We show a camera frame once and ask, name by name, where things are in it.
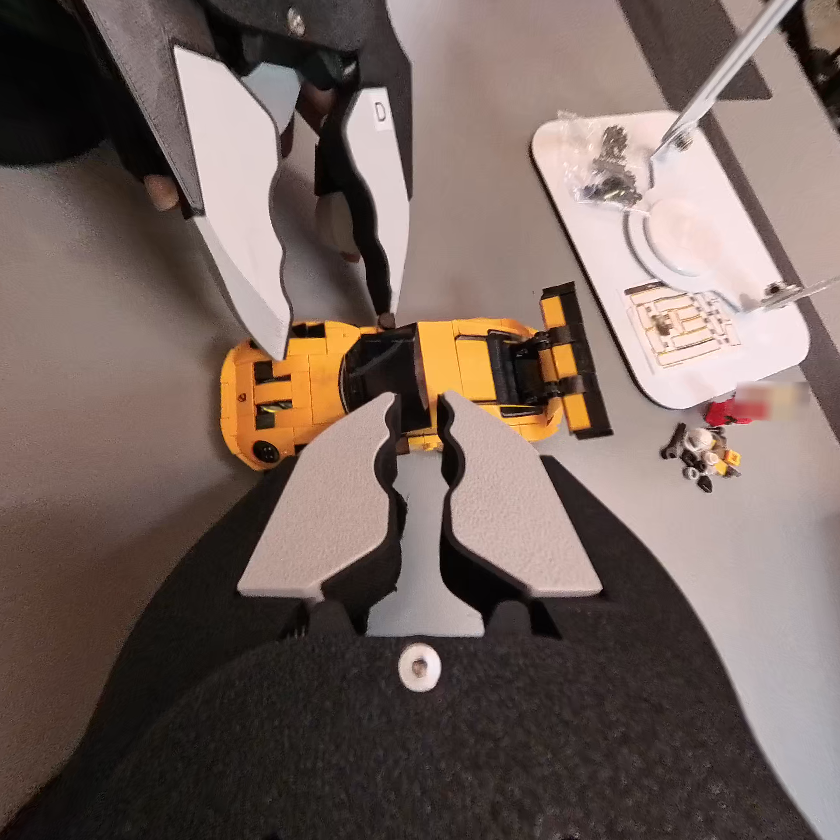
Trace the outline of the person's left hand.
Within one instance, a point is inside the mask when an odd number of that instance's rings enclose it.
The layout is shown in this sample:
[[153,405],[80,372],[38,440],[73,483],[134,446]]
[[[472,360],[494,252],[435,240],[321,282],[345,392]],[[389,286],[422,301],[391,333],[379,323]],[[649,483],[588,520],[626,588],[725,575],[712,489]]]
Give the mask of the person's left hand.
[[[303,81],[298,94],[296,113],[319,137],[322,126],[336,100],[334,90],[322,91]],[[168,175],[148,174],[143,177],[143,187],[153,206],[160,211],[169,211],[180,203],[177,184]],[[324,194],[318,197],[316,225],[322,243],[341,254],[350,263],[361,259],[361,252],[355,243],[349,205],[339,194]]]

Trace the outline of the white book stand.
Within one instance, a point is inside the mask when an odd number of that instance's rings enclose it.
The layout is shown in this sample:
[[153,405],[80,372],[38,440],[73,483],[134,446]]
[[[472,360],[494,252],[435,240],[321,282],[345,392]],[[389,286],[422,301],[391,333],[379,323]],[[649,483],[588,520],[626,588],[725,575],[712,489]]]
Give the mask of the white book stand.
[[[689,84],[696,81],[701,70],[710,69],[712,58],[721,53],[720,48],[689,46],[689,42],[695,39],[706,44],[720,38],[722,46],[729,46],[737,34],[723,2],[698,2],[695,8],[691,8],[692,2],[674,2],[671,12],[667,10],[669,2],[616,4],[669,106],[687,99]],[[777,269],[785,280],[799,282],[801,279],[719,122],[706,117],[700,123]],[[824,414],[838,425],[838,341],[832,338],[812,303],[802,303],[800,311],[810,338],[801,367]]]

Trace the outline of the yellow lego car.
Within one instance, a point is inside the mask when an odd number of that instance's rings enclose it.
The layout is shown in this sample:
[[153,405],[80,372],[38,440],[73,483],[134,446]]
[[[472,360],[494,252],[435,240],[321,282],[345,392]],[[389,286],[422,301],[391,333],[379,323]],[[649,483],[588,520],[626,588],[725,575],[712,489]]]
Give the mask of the yellow lego car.
[[[504,318],[441,322],[453,323],[462,382],[457,393],[530,443],[566,426],[560,417],[548,418],[539,352],[525,346],[537,329]],[[305,321],[293,326],[285,360],[272,360],[253,342],[229,351],[220,376],[220,427],[228,449],[258,471],[299,455],[349,415],[340,397],[343,356],[362,334],[384,330]],[[437,402],[430,407],[430,428],[409,434],[400,430],[398,454],[442,450]]]

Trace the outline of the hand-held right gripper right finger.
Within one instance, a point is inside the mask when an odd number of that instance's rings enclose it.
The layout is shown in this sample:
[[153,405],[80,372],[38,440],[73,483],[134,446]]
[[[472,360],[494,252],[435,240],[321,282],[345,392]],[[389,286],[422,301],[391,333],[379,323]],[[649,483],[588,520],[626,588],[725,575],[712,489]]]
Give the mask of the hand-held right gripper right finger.
[[597,597],[603,584],[538,451],[455,391],[437,399],[447,489],[446,587],[489,625],[505,602],[540,625],[542,604]]

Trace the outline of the yellow black lego spoiler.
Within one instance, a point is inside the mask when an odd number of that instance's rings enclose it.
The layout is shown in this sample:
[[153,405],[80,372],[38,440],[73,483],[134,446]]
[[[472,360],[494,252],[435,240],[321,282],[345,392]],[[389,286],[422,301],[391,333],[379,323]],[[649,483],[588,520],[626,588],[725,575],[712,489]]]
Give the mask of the yellow black lego spoiler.
[[[575,284],[570,281],[544,289],[540,298],[540,308],[545,330],[564,325],[579,325],[579,329],[585,333],[584,343],[539,351],[544,392],[548,401],[548,418],[563,419],[570,433],[578,439],[612,436],[613,427],[607,415]],[[591,387],[588,393],[565,398],[554,395],[555,382],[577,374],[591,375]]]

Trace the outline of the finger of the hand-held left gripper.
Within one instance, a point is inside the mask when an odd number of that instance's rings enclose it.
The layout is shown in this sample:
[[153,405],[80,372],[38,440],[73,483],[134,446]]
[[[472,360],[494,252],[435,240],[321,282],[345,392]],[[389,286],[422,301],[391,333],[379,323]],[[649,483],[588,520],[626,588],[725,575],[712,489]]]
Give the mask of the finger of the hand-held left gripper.
[[280,135],[293,117],[293,69],[262,62],[241,78],[182,46],[174,58],[203,200],[195,224],[238,320],[281,361],[292,308],[272,202]]
[[392,322],[400,298],[410,226],[410,197],[385,87],[363,87],[338,100],[322,126],[315,193],[349,205],[371,305]]

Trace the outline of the plastic bag of lego parts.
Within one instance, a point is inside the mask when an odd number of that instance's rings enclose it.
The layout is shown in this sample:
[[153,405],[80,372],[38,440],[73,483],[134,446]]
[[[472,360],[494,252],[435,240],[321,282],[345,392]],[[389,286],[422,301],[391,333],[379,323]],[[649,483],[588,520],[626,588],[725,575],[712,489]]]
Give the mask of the plastic bag of lego parts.
[[623,115],[559,115],[561,167],[570,198],[580,205],[632,211],[649,188],[648,153]]

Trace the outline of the dark cloth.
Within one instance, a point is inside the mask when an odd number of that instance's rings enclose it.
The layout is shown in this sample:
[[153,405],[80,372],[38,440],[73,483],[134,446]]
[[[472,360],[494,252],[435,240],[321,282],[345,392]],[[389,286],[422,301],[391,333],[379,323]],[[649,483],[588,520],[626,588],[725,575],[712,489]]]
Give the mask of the dark cloth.
[[1,2],[2,167],[114,148],[109,92],[72,2]]

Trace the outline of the dark transparent lego windshield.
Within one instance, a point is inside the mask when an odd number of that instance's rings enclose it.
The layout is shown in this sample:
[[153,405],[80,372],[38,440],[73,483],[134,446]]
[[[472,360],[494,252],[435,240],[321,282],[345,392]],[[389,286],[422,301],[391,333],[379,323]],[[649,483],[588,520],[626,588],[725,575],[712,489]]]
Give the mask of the dark transparent lego windshield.
[[403,434],[430,428],[432,417],[417,323],[362,334],[343,356],[339,393],[351,413],[383,393],[400,398]]

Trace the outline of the lego sticker sheet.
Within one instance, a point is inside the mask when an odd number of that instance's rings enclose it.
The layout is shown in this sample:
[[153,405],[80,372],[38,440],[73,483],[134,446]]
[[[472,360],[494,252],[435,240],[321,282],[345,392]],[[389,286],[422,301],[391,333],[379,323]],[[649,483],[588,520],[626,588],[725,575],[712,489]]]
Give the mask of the lego sticker sheet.
[[713,292],[688,293],[656,281],[625,289],[623,301],[652,371],[697,365],[741,345],[731,308]]

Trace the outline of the red lego minifigure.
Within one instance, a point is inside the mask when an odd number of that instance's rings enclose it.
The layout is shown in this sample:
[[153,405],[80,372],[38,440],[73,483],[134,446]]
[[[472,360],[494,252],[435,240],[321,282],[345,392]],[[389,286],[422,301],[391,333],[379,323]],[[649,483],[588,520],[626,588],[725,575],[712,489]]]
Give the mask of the red lego minifigure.
[[732,395],[726,400],[709,403],[704,422],[709,427],[749,425],[760,413],[760,405],[750,396]]

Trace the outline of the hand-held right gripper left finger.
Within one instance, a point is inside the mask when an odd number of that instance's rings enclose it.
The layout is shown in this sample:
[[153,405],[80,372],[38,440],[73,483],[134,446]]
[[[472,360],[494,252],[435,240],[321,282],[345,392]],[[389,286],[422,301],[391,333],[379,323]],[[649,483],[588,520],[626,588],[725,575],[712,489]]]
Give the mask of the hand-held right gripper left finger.
[[341,604],[364,633],[396,589],[405,503],[394,489],[401,399],[385,392],[299,456],[238,581],[246,597]]

